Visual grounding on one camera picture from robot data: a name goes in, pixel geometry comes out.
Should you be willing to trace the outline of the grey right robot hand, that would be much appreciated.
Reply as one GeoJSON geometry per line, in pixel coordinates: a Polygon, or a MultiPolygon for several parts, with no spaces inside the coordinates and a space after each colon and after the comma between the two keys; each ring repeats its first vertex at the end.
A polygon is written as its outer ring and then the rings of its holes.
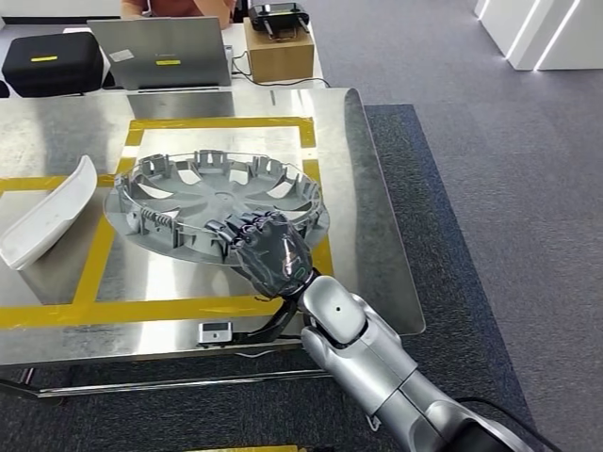
{"type": "Polygon", "coordinates": [[[269,299],[294,298],[315,276],[310,248],[279,212],[230,215],[205,228],[224,242],[244,276],[269,299]]]}

